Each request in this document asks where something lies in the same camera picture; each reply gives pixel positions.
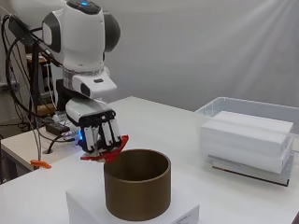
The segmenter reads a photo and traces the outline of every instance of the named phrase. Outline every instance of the white wall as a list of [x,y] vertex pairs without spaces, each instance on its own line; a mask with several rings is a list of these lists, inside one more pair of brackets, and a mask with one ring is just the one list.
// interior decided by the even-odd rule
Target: white wall
[[218,96],[299,106],[297,0],[96,0],[121,25],[119,96],[195,110]]
[[[11,11],[8,0],[0,0],[0,6],[4,7],[9,12]],[[7,13],[2,8],[0,8],[1,21],[2,21],[2,18],[6,14]],[[9,31],[7,31],[7,34],[8,34],[10,43],[12,43],[12,41],[14,40],[14,36]],[[26,61],[25,61],[24,47],[22,45],[19,45],[19,46],[20,46],[20,50],[21,50],[22,60],[25,64],[25,68],[27,69]],[[6,72],[5,63],[6,63],[6,55],[5,55],[5,50],[4,50],[4,46],[2,43],[2,39],[1,39],[1,41],[0,41],[0,81],[1,82],[7,82],[6,76],[5,76],[5,72]],[[14,61],[13,61],[13,65],[14,65],[15,75],[21,84],[20,91],[21,91],[22,99],[24,100],[24,102],[28,102],[28,91],[25,88],[23,78],[21,77],[21,72],[18,69],[17,65],[14,63]],[[0,122],[5,121],[5,120],[14,119],[16,117],[17,117],[17,114],[15,112],[15,107],[14,107],[11,97],[5,93],[0,93]]]

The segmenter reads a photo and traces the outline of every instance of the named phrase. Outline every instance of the stack of foam blocks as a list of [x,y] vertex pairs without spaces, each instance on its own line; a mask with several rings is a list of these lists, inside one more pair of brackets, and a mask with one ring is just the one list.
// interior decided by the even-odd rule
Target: stack of foam blocks
[[292,152],[293,123],[221,111],[201,127],[208,156],[280,174]]

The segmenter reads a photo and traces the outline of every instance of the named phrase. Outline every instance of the blue light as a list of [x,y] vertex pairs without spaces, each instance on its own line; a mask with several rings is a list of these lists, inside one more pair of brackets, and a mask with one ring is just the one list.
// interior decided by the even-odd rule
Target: blue light
[[79,137],[80,137],[80,140],[82,140],[82,139],[83,139],[83,137],[82,137],[82,131],[79,131],[79,132],[78,132],[78,135],[79,135]]

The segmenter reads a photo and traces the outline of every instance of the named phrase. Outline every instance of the brown cylinder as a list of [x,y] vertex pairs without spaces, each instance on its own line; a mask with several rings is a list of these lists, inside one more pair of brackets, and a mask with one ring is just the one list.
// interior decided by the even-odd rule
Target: brown cylinder
[[123,220],[145,221],[164,213],[171,201],[171,162],[146,149],[123,151],[104,165],[108,211]]

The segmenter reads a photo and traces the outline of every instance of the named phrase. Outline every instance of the table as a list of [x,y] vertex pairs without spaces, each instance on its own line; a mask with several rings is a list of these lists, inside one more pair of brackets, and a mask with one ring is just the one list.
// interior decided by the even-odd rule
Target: table
[[[49,139],[54,139],[56,137],[53,134],[47,133],[45,128],[41,128],[40,132]],[[50,140],[41,137],[42,151],[47,150],[50,143]],[[36,140],[33,132],[22,133],[6,138],[2,140],[1,148],[9,180],[18,177],[17,165],[25,172],[34,170],[34,167],[30,164],[30,160],[37,160]],[[74,143],[55,143],[53,151],[54,152],[49,155],[42,154],[41,160],[48,163],[54,163],[80,152],[81,149],[80,147],[76,147]]]
[[[152,148],[166,154],[182,185],[201,204],[200,224],[292,223],[299,210],[299,181],[288,188],[214,170],[202,163],[193,112],[126,98],[111,104],[129,148]],[[102,164],[80,161],[82,152],[0,187],[1,224],[67,224],[65,191],[103,175]]]

